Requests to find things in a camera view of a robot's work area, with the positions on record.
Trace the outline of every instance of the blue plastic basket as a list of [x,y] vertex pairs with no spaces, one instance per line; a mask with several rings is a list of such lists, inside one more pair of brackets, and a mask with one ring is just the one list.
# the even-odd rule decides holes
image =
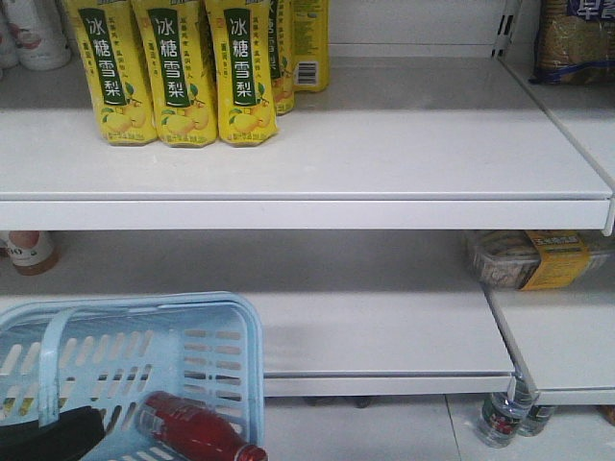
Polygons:
[[84,460],[183,459],[133,423],[145,396],[164,390],[262,445],[261,344],[256,311],[230,293],[20,305],[0,316],[0,425],[48,425],[90,405],[107,435]]

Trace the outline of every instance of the drink carton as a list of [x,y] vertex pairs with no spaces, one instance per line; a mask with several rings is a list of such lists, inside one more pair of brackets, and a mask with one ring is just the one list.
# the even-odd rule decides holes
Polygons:
[[270,0],[205,0],[218,85],[220,138],[258,145],[278,131],[268,56]]
[[292,3],[271,0],[269,12],[269,62],[276,113],[282,115],[295,107],[292,59]]
[[157,138],[143,48],[129,0],[64,0],[96,121],[113,145]]
[[295,91],[329,84],[329,0],[293,0]]
[[202,0],[131,0],[149,68],[159,138],[202,147],[218,136],[209,25]]

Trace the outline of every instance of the store shelf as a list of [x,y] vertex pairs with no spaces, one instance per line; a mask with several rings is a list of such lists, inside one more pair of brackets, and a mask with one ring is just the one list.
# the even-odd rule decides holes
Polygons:
[[509,67],[615,193],[615,85],[533,85],[531,64],[513,62]]
[[268,396],[489,392],[513,370],[458,232],[57,232],[61,261],[22,277],[32,300],[228,290],[263,323]]
[[488,291],[540,403],[615,403],[615,261],[596,274],[559,290]]
[[0,114],[7,229],[603,229],[612,195],[491,59],[338,58],[254,149],[108,146],[76,61]]
[[337,56],[491,56],[505,0],[330,2],[330,49]]

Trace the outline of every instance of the plastic bottle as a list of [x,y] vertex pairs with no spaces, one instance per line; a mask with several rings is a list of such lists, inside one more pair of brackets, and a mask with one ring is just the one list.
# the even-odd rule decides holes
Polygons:
[[2,0],[19,62],[30,70],[50,70],[70,61],[70,48],[52,0]]
[[528,415],[533,402],[528,386],[520,375],[515,377],[513,398],[507,392],[489,394],[482,405],[477,434],[489,447],[501,449],[508,446]]
[[66,11],[64,2],[62,0],[56,0],[56,8],[60,14],[61,29],[64,32],[66,41],[68,41],[68,47],[70,48],[72,54],[78,57],[80,54],[79,43],[77,42],[77,37],[75,36],[75,30],[70,25],[70,19],[68,18],[68,12]]
[[195,400],[166,392],[150,394],[136,415],[138,430],[191,461],[267,461],[224,418]]
[[534,405],[526,418],[521,421],[517,432],[524,437],[538,435],[545,428],[556,409],[555,405]]
[[0,69],[9,68],[19,64],[17,48],[12,39],[7,19],[0,10]]
[[37,276],[54,267],[60,258],[49,232],[44,230],[2,230],[0,245],[16,271],[22,276]]

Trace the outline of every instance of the white floor tile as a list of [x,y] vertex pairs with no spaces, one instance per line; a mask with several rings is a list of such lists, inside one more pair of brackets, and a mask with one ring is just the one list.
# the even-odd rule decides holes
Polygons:
[[271,461],[459,461],[442,396],[382,397],[363,409],[342,398],[268,399],[265,421]]
[[615,460],[615,427],[594,406],[560,406],[541,434],[492,449],[474,433],[482,396],[448,396],[448,402],[462,461]]

